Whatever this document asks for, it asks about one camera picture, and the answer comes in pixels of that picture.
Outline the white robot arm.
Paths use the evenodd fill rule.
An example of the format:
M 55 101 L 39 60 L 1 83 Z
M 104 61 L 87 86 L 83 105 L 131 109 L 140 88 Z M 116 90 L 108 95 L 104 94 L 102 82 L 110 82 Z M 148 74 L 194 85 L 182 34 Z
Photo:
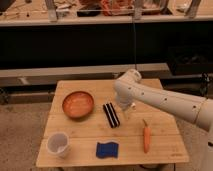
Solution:
M 213 171 L 213 99 L 152 88 L 141 84 L 141 79 L 137 70 L 129 69 L 115 80 L 118 106 L 126 110 L 133 100 L 138 100 L 207 131 L 208 139 L 200 171 Z

